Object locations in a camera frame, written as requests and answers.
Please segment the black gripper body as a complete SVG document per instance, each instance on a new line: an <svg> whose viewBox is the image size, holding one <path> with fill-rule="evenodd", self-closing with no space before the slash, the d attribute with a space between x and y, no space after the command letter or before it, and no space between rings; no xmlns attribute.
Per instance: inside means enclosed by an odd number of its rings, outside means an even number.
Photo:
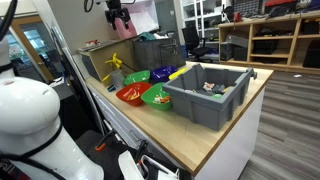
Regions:
<svg viewBox="0 0 320 180"><path fill-rule="evenodd" d="M125 28L129 28L130 15L127 8L121 7L120 0L107 0L106 1L108 9L105 11L106 19L112 24L112 28L116 30L115 20L120 18L125 25Z"/></svg>

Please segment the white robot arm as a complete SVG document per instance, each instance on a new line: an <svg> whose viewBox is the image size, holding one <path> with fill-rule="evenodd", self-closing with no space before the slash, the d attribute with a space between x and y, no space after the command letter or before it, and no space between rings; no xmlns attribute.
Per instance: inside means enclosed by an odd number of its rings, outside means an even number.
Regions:
<svg viewBox="0 0 320 180"><path fill-rule="evenodd" d="M93 162L64 129L60 100L49 85L14 73L1 40L1 157L33 180L123 180L115 160Z"/></svg>

